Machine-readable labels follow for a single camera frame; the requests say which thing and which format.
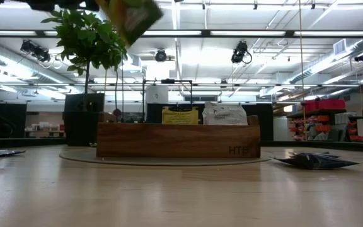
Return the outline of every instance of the tree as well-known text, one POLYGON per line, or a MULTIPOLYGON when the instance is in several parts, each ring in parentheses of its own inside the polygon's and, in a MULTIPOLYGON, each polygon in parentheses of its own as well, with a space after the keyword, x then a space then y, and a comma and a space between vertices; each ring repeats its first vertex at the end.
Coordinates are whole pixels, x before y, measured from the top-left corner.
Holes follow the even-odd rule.
POLYGON ((57 47, 63 47, 61 59, 67 58, 72 65, 68 71, 77 71, 79 75, 86 72, 85 96, 88 94, 90 64, 96 69, 100 66, 117 72, 122 57, 127 58, 127 51, 122 39, 114 32, 110 21, 101 21, 93 13, 76 10, 52 11, 53 17, 42 23, 56 22, 54 27, 60 41, 57 47))

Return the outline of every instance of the circular platform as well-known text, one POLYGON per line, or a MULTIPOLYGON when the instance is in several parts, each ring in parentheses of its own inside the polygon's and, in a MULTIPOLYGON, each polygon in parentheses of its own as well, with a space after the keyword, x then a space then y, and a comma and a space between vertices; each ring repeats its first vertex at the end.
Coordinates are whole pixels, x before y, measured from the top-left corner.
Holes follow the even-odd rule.
POLYGON ((144 157, 107 157, 97 158, 96 149, 65 151, 61 158, 73 161, 89 163, 113 164, 113 165, 141 165, 141 166, 214 166, 214 165, 238 165, 268 161, 271 154, 262 152, 267 158, 144 158, 144 157))

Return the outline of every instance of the wooden planter box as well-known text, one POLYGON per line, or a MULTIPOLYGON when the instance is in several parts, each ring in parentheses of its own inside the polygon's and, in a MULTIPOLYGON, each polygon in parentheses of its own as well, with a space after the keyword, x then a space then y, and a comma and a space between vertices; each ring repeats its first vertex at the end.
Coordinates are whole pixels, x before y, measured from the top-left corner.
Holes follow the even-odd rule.
POLYGON ((97 157, 260 157, 260 126, 99 123, 97 157))

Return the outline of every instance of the white paper bag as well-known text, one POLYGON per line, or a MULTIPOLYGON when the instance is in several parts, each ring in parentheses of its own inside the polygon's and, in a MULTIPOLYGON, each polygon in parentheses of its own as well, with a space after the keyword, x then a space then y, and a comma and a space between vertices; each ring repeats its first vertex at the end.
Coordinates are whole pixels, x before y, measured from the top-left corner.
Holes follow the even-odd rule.
POLYGON ((205 125, 247 125, 247 115, 241 105, 206 102, 202 116, 205 125))

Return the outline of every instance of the wooden table surface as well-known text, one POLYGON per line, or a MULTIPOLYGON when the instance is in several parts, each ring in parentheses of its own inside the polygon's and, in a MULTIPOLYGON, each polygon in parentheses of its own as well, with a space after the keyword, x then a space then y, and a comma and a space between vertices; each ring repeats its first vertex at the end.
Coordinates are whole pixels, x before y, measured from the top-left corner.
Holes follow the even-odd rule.
MULTIPOLYGON (((138 167, 62 160, 66 146, 0 161, 0 227, 363 226, 363 164, 297 170, 267 161, 138 167)), ((262 148, 283 157, 311 148, 262 148)), ((363 153, 331 151, 363 162, 363 153)))

